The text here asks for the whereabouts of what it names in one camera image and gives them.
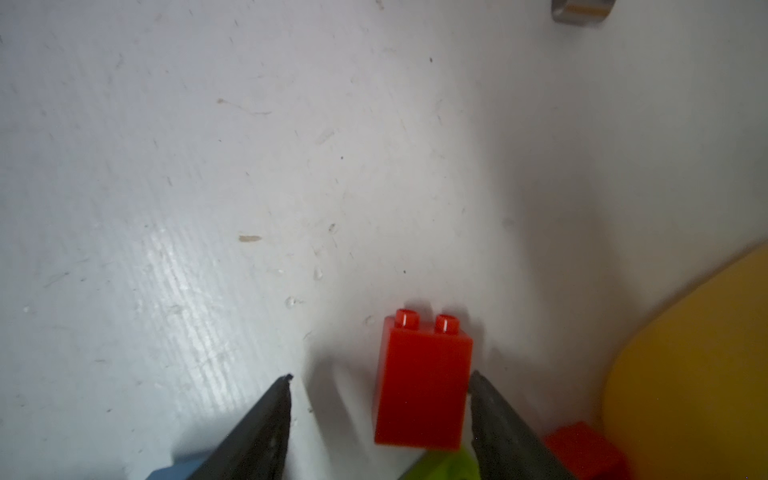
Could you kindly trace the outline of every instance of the painted wooden surface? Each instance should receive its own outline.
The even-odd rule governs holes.
[[[768,233],[768,4],[0,5],[0,476],[140,480],[279,375],[289,477],[396,478],[382,319],[458,313],[539,431]]]

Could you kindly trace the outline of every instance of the metallic object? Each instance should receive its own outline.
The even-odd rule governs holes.
[[[615,0],[552,0],[552,18],[572,25],[593,25],[608,17]]]

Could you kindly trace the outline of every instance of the lime green object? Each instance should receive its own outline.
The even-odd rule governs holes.
[[[480,471],[462,447],[458,452],[425,453],[399,480],[480,480]]]

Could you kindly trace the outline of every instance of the red toy brick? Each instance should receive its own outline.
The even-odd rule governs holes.
[[[421,322],[418,313],[398,310],[385,319],[373,400],[374,441],[458,450],[471,357],[472,338],[453,316]]]
[[[544,443],[579,480],[630,480],[624,455],[584,422],[559,429]]]

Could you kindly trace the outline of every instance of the white table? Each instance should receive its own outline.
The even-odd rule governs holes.
[[[403,303],[537,431],[595,419],[633,332],[768,233],[768,4],[548,9],[3,2],[0,477],[142,480],[292,372],[288,477],[396,478]]]

